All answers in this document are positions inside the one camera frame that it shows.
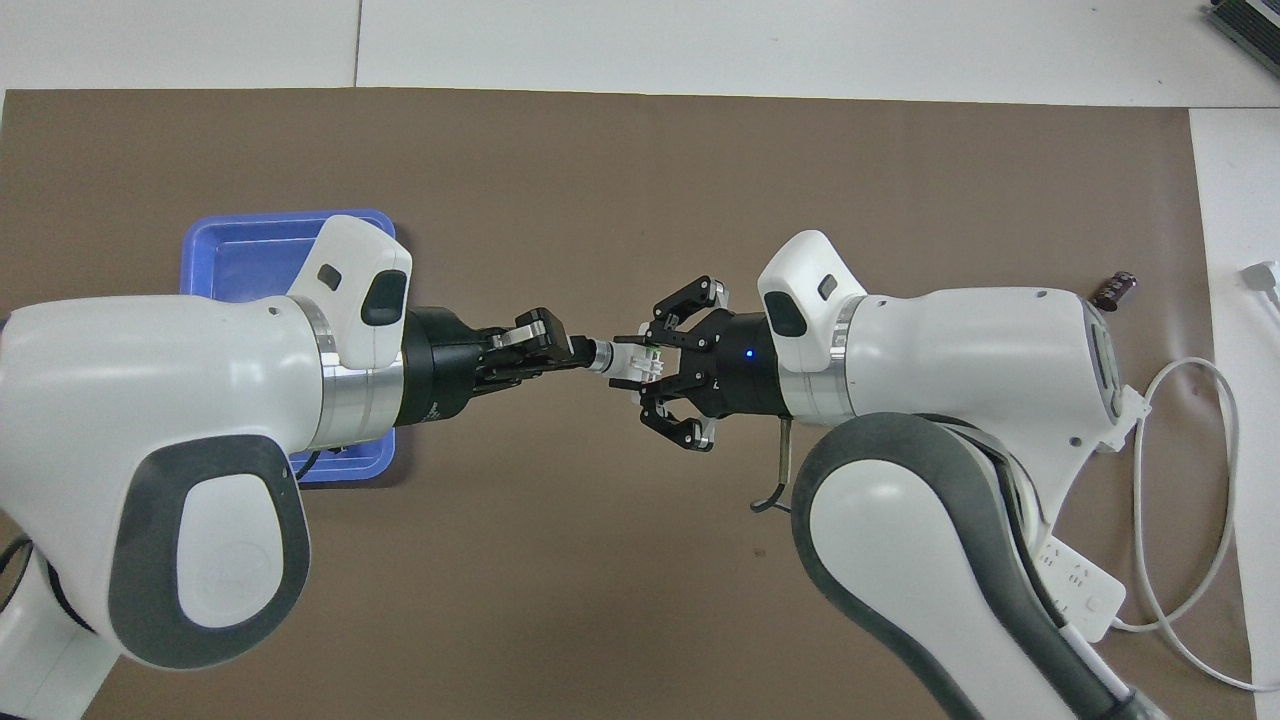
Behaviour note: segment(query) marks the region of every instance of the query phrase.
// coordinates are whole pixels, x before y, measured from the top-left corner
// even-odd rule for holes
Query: small cylindrical object
[[[1138,278],[1134,277],[1133,273],[1120,272],[1111,275],[1111,279],[1107,282],[1102,283],[1102,287],[1093,293],[1089,302],[1092,302],[1098,310],[1115,313],[1116,307],[1120,306],[1120,299],[1135,287],[1138,287]]]

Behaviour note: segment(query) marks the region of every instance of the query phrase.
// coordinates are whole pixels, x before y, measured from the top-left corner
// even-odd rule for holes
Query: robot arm
[[[783,442],[791,418],[833,425],[795,483],[800,559],[951,716],[1161,716],[1085,639],[1123,585],[1091,568],[1107,592],[1076,598],[1074,564],[1053,566],[1073,552],[1050,532],[1075,475],[1148,410],[1101,316],[1043,288],[869,295],[817,231],[759,291],[765,313],[730,311],[707,277],[654,306],[643,340],[680,348],[680,370],[613,383],[639,392],[641,421],[696,451],[736,413],[783,418]],[[681,397],[701,416],[672,418]]]
[[[196,669],[266,638],[310,566],[289,454],[595,361],[543,307],[485,329],[406,307],[410,272],[334,217],[285,296],[72,300],[0,325],[0,507],[32,543],[0,605],[0,712],[78,717],[119,655]]]

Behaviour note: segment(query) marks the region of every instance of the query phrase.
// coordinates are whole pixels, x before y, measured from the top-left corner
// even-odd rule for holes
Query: brown paper surface
[[[819,228],[896,296],[1089,295],[1129,270],[1142,284],[1110,319],[1128,382],[1212,356],[1183,110],[10,91],[0,133],[0,315],[174,292],[183,233],[206,215],[374,206],[413,254],[412,301],[472,327],[545,305],[571,333],[631,333],[701,273],[756,311],[772,254]],[[1216,402],[1188,372],[1153,421],[1148,544],[1166,602],[1221,521]],[[207,671],[120,662],[88,717],[941,717],[809,583],[787,519],[748,511],[774,484],[776,425],[730,419],[714,452],[684,452],[599,377],[568,373],[404,429],[384,487],[305,495],[311,579],[279,632]],[[799,433],[797,462],[819,436]],[[1135,587],[1129,457],[1091,461],[1057,534]],[[1124,616],[1142,618],[1132,597]],[[1248,673],[1234,556],[1180,626]],[[1253,717],[1248,694],[1156,637],[1100,648],[1174,716]]]

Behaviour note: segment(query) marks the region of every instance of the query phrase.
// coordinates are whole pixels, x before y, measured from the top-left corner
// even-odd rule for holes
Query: power strip
[[[1041,547],[1036,569],[1062,618],[1084,639],[1101,641],[1124,603],[1124,583],[1052,536]]]

